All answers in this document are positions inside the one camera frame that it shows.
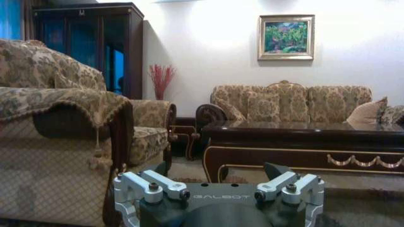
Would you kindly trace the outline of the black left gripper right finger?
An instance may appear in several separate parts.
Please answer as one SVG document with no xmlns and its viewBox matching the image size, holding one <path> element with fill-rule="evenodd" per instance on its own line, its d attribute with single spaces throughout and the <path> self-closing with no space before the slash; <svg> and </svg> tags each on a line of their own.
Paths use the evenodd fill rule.
<svg viewBox="0 0 404 227">
<path fill-rule="evenodd" d="M 280 198 L 285 205 L 305 204 L 305 226 L 312 227 L 316 216 L 322 213 L 324 181 L 316 175 L 300 176 L 286 166 L 264 163 L 264 171 L 269 178 L 257 184 L 254 199 L 258 204 Z"/>
</svg>

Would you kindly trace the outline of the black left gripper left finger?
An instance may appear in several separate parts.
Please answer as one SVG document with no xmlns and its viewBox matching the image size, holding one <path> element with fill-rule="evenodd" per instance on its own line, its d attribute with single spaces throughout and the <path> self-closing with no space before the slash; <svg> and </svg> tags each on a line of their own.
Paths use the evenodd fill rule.
<svg viewBox="0 0 404 227">
<path fill-rule="evenodd" d="M 126 227 L 138 227 L 137 215 L 140 200 L 157 204 L 164 195 L 178 201 L 186 201 L 190 192 L 182 182 L 176 182 L 153 170 L 117 173 L 113 179 L 114 209 L 121 214 Z"/>
</svg>

